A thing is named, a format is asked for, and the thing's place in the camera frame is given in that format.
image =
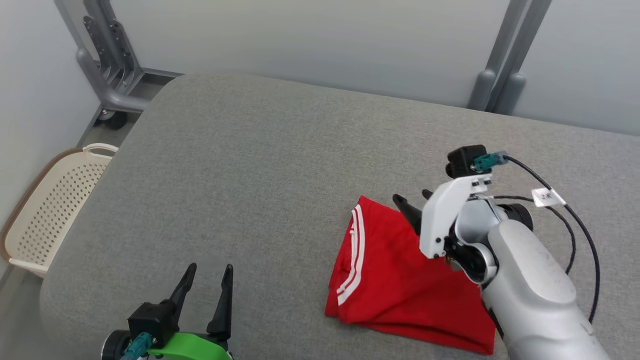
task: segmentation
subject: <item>gray cushioned table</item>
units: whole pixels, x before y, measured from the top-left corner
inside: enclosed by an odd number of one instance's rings
[[[244,75],[182,76],[151,102],[51,265],[45,328],[75,358],[96,359],[141,302],[165,299],[197,262],[180,325],[202,332],[232,263],[237,359],[485,358],[323,315],[358,197],[392,206],[397,192],[422,206],[421,189],[448,181],[447,153],[475,143],[524,161],[582,216],[602,262],[598,337],[613,359],[640,358],[638,138]],[[508,165],[490,191],[534,187]],[[566,266],[566,229],[548,211],[533,216]],[[571,278],[588,312],[593,261],[578,243]]]

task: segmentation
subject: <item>white plastic basket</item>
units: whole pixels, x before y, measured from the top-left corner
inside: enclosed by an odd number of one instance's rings
[[[78,211],[111,161],[93,143],[55,157],[31,184],[0,233],[2,256],[11,264],[45,277]]]

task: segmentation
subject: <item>basket handle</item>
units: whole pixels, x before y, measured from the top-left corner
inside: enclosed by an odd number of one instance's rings
[[[100,155],[100,154],[95,154],[94,152],[92,152],[92,150],[94,150],[94,149],[103,149],[103,150],[109,150],[109,151],[113,151],[113,152],[118,151],[118,147],[115,147],[113,145],[109,145],[108,143],[101,143],[101,142],[91,143],[91,144],[83,147],[82,151],[88,152],[92,156],[97,156],[99,158],[109,158],[109,159],[111,158],[110,156],[104,156],[104,155]]]

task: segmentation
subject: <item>white tag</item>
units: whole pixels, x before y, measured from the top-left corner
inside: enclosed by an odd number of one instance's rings
[[[553,205],[566,205],[566,201],[554,189],[539,188],[531,190],[533,203],[539,208]]]

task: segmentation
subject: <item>white stripe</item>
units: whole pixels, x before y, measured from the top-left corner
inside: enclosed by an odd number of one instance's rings
[[[338,306],[342,305],[351,294],[356,290],[362,278],[362,263],[364,262],[364,218],[362,217],[362,209],[360,205],[356,206],[356,214],[358,215],[358,259],[356,260],[356,274],[349,286],[344,292],[338,295]]]
[[[347,279],[340,285],[336,293],[340,294],[344,291],[344,288],[349,284],[349,281],[353,279],[353,276],[356,272],[356,256],[358,254],[358,230],[356,228],[356,209],[351,210],[351,270],[349,271],[349,276]]]

